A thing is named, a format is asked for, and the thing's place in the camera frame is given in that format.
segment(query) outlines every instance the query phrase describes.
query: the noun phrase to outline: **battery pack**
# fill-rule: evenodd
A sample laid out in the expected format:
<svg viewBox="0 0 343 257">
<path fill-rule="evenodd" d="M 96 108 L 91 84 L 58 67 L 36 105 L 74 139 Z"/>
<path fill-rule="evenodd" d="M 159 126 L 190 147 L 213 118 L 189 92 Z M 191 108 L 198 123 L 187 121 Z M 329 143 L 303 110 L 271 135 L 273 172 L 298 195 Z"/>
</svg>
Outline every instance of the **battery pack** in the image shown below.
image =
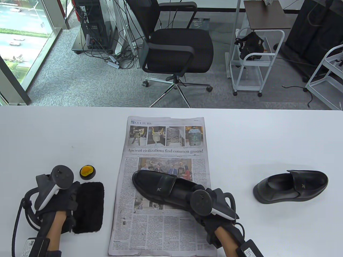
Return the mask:
<svg viewBox="0 0 343 257">
<path fill-rule="evenodd" d="M 49 238 L 32 237 L 26 240 L 21 257 L 45 257 L 50 243 Z"/>
<path fill-rule="evenodd" d="M 262 253 L 251 239 L 242 244 L 240 248 L 236 249 L 236 253 L 238 257 L 263 257 Z"/>
</svg>

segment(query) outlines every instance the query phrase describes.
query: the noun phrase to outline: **car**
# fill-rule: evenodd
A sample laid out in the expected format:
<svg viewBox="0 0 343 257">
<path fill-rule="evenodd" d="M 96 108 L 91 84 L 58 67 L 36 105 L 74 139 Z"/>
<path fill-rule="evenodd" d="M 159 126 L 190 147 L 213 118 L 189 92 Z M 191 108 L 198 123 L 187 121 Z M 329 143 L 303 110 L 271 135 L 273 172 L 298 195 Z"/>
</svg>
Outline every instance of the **car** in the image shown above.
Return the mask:
<svg viewBox="0 0 343 257">
<path fill-rule="evenodd" d="M 10 42 L 10 45 L 11 45 L 11 46 L 21 46 L 21 43 L 11 41 L 11 42 Z"/>
<path fill-rule="evenodd" d="M 17 41 L 24 41 L 25 38 L 22 37 L 14 37 L 13 40 L 17 40 Z"/>
<path fill-rule="evenodd" d="M 21 12 L 20 8 L 11 8 L 10 9 L 11 12 Z"/>
</svg>

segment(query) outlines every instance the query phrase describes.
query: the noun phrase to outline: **black glove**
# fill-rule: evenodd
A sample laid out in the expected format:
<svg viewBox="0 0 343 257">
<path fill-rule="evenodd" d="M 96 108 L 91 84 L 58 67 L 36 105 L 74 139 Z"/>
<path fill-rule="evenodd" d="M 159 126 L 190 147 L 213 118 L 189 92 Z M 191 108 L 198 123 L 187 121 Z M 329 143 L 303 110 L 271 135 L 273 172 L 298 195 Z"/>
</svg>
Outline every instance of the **black glove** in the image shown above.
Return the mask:
<svg viewBox="0 0 343 257">
<path fill-rule="evenodd" d="M 192 191 L 198 189 L 205 190 L 202 185 L 196 185 L 192 188 Z M 215 193 L 210 188 L 207 188 L 205 191 L 209 193 L 211 197 L 216 197 Z M 195 220 L 205 228 L 207 232 L 207 242 L 209 244 L 213 244 L 216 248 L 222 247 L 221 242 L 218 240 L 214 233 L 219 227 L 223 227 L 227 232 L 229 232 L 238 245 L 244 243 L 244 236 L 242 236 L 238 228 L 234 227 L 234 224 L 236 224 L 236 220 L 228 220 L 220 215 L 213 214 L 210 214 L 208 216 L 200 216 L 194 211 L 192 211 L 191 214 L 193 215 Z"/>
<path fill-rule="evenodd" d="M 42 210 L 36 211 L 36 216 L 42 220 L 38 236 L 46 237 L 57 211 L 66 211 L 67 215 L 61 233 L 63 234 L 72 230 L 75 226 L 75 219 L 73 218 L 71 211 L 75 211 L 78 207 L 76 193 L 80 186 L 80 182 L 75 181 L 70 188 L 60 189 L 56 195 L 52 196 Z"/>
</svg>

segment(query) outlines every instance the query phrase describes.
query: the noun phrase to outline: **white tabletop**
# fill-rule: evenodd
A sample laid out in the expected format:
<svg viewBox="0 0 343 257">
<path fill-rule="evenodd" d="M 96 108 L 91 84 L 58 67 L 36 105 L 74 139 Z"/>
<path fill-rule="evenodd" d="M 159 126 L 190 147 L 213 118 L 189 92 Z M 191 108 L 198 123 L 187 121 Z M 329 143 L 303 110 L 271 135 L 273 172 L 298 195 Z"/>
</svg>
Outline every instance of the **white tabletop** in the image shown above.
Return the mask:
<svg viewBox="0 0 343 257">
<path fill-rule="evenodd" d="M 203 11 L 204 9 L 236 9 L 237 7 L 237 0 L 192 0 L 195 2 L 200 9 L 199 11 Z M 286 6 L 293 3 L 295 0 L 279 0 L 281 7 L 285 8 Z M 158 0 L 159 3 L 169 2 L 168 0 Z M 171 0 L 171 2 L 180 2 L 180 0 Z M 287 10 L 300 10 L 301 6 L 303 5 L 304 0 L 298 0 L 290 7 L 286 8 Z M 240 8 L 244 9 L 243 0 L 240 3 Z"/>
<path fill-rule="evenodd" d="M 341 242 L 343 112 L 301 110 L 1 107 L 0 256 L 10 256 L 19 203 L 36 187 L 35 176 L 58 164 L 75 177 L 83 165 L 96 170 L 92 181 L 105 187 L 103 225 L 97 233 L 64 234 L 63 257 L 107 256 L 116 181 L 127 117 L 205 117 L 212 188 L 231 192 L 246 239 L 265 257 L 334 256 Z M 263 205 L 253 187 L 287 169 L 325 172 L 329 185 L 302 203 Z M 16 243 L 36 232 L 22 213 Z M 222 249 L 219 256 L 224 256 Z"/>
</svg>

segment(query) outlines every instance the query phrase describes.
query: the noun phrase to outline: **black mesh chair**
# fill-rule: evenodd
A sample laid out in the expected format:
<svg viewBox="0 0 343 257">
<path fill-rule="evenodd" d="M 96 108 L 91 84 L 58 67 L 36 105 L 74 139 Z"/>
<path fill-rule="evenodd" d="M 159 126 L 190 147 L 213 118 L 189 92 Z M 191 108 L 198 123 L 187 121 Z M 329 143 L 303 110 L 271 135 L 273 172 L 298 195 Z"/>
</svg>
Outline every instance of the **black mesh chair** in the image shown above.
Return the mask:
<svg viewBox="0 0 343 257">
<path fill-rule="evenodd" d="M 168 89 L 156 99 L 150 107 L 166 96 L 173 88 L 179 90 L 182 98 L 191 108 L 182 92 L 183 86 L 202 86 L 208 92 L 212 87 L 208 84 L 183 83 L 179 77 L 187 73 L 207 72 L 213 60 L 213 44 L 210 35 L 202 29 L 190 29 L 189 26 L 197 12 L 194 2 L 160 3 L 157 0 L 126 0 L 142 28 L 144 39 L 139 51 L 140 67 L 148 73 L 172 74 L 165 80 L 146 77 L 143 86 L 149 81 L 169 84 Z M 163 28 L 155 31 L 161 11 L 191 11 L 193 15 L 187 28 Z"/>
</svg>

